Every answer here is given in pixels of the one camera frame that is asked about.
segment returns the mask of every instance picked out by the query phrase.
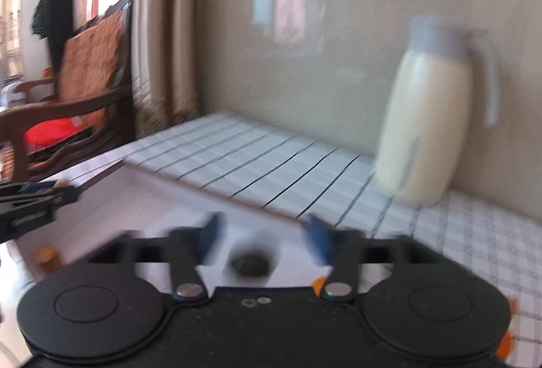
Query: screw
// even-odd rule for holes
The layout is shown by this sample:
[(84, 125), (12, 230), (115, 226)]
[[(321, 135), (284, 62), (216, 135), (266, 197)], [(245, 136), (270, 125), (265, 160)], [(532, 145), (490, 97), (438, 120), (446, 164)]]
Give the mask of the screw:
[(254, 298), (243, 299), (241, 305), (248, 308), (256, 307), (256, 300)]
[(203, 293), (199, 284), (185, 283), (177, 286), (177, 294), (183, 298), (195, 298)]
[(334, 298), (340, 298), (344, 296), (348, 296), (350, 292), (352, 291), (352, 287), (350, 287), (345, 282), (332, 282), (327, 284), (326, 287), (324, 287), (324, 290), (326, 290), (326, 294), (330, 297)]
[(270, 304), (273, 302), (273, 300), (270, 297), (267, 296), (260, 296), (258, 299), (256, 299), (258, 304)]

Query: dark jacket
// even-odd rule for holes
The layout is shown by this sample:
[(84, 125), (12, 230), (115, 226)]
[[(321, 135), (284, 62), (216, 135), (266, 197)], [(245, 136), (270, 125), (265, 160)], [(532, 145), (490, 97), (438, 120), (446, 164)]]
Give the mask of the dark jacket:
[(64, 45), (74, 34), (73, 0), (40, 0), (32, 19), (32, 32), (48, 39), (53, 68), (59, 72)]

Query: wooden chair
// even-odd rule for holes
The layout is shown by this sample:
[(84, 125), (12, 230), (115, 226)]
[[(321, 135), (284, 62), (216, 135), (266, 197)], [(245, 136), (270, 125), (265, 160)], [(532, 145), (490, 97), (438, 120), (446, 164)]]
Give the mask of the wooden chair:
[[(19, 91), (54, 83), (55, 94), (40, 103), (0, 113), (4, 149), (2, 180), (38, 181), (136, 138), (132, 101), (131, 29), (133, 0), (121, 0), (66, 43), (55, 79), (26, 82)], [(85, 128), (53, 146), (27, 152), (24, 134), (42, 122), (80, 116)]]

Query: cream-colored thermos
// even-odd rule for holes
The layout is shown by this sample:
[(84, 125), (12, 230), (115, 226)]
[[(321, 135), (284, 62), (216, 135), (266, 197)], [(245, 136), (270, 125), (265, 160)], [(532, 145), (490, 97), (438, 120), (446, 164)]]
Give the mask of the cream-colored thermos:
[(471, 54), (484, 68), (486, 115), (499, 115), (498, 64), (487, 33), (443, 18), (417, 17), (388, 104), (376, 159), (377, 182), (411, 204), (439, 200), (452, 179), (470, 124)]

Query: beige wall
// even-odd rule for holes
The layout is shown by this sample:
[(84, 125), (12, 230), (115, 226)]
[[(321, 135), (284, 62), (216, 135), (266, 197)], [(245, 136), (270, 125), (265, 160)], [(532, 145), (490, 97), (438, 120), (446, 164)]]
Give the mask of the beige wall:
[(542, 0), (324, 2), (323, 45), (300, 51), (258, 37), (252, 0), (197, 0), (204, 111), (229, 109), (373, 154), (409, 19), (446, 14), (490, 29), (502, 67), (501, 119), (482, 127), (477, 93), (455, 184), (542, 218)]

